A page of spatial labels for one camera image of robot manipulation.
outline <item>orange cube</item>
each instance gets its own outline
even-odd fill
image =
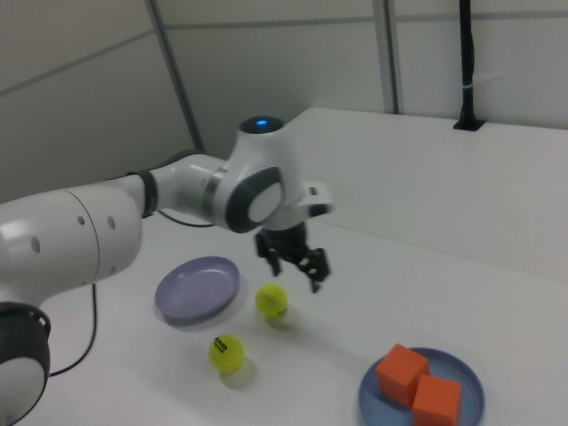
[[[458,426],[462,384],[423,375],[412,407],[414,426]]]
[[[428,360],[395,344],[375,369],[381,392],[406,408],[412,407],[421,375],[430,374]]]

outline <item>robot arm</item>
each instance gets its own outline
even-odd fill
[[[0,425],[23,418],[49,376],[50,323],[40,304],[127,268],[140,248],[142,218],[157,209],[192,213],[235,233],[262,226],[258,255],[274,275],[283,259],[319,288],[329,269],[324,251],[308,248],[304,221],[331,211],[331,196],[324,184],[299,180],[282,126],[270,117],[245,121],[227,162],[195,154],[0,206]]]

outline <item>white wall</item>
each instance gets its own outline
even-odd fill
[[[209,154],[226,157],[254,115],[385,111],[372,0],[158,5]]]
[[[459,2],[394,0],[403,114],[457,118]],[[478,118],[568,128],[568,3],[472,2]]]
[[[144,2],[0,1],[0,202],[193,147]]]

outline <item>table surface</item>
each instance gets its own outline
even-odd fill
[[[568,424],[568,287],[345,227],[311,221],[310,243],[333,274],[317,295],[287,265],[276,280],[290,307],[281,324],[256,313],[254,294],[274,280],[253,233],[182,227],[156,215],[132,267],[99,284],[99,334],[88,358],[50,379],[22,425],[358,425],[359,382],[394,343],[447,351],[485,387],[483,424]],[[225,256],[241,288],[218,316],[171,327],[154,291],[174,267]],[[88,288],[53,297],[52,369],[83,351],[91,333]],[[221,376],[209,342],[238,335],[246,361]]]

